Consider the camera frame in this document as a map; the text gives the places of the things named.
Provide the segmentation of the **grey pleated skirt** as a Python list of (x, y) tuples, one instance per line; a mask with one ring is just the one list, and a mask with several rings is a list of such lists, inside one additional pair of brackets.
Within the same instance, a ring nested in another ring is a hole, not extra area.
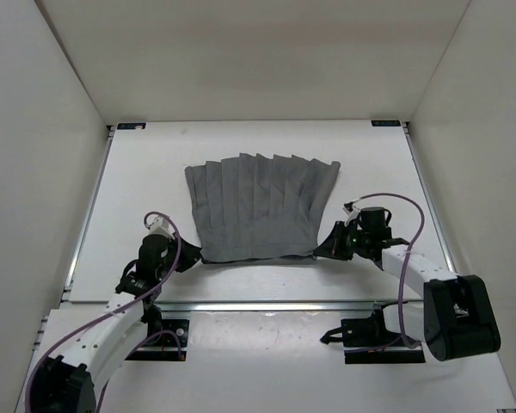
[(203, 262), (311, 256), (340, 167), (246, 153), (186, 167)]

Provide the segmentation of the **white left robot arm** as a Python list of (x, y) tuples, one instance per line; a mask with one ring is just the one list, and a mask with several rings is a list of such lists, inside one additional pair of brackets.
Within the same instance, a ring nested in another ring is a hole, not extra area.
[(173, 336), (161, 312), (128, 293), (44, 350), (28, 412), (318, 412), (328, 408), (335, 351), (322, 312), (200, 312), (174, 362), (133, 361)]

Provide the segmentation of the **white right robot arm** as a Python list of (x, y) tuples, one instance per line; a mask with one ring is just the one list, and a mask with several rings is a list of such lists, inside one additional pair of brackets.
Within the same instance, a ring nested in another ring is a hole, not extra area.
[(412, 244), (393, 237), (392, 213), (381, 206), (358, 209), (346, 204), (348, 219), (335, 223), (315, 255), (339, 261), (355, 256), (369, 260), (399, 280), (398, 289), (420, 296), (403, 296), (376, 304), (366, 318), (347, 318), (325, 333), (322, 343), (340, 342), (347, 354), (375, 353), (389, 347), (426, 345), (438, 361), (496, 353), (501, 336), (484, 281), (459, 275), (411, 250)]

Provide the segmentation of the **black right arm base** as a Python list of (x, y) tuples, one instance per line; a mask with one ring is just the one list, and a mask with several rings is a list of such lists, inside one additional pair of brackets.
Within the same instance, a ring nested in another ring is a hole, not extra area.
[(368, 317), (346, 317), (338, 327), (328, 330), (320, 342), (341, 343), (346, 365), (424, 364), (422, 347), (407, 348), (399, 333), (386, 329), (382, 310), (374, 305)]

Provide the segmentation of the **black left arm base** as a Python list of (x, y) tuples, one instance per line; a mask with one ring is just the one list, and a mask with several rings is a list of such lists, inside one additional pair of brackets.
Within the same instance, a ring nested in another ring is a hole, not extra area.
[(187, 359), (190, 320), (170, 316), (157, 306), (145, 311), (147, 337), (127, 357), (127, 361), (172, 361)]

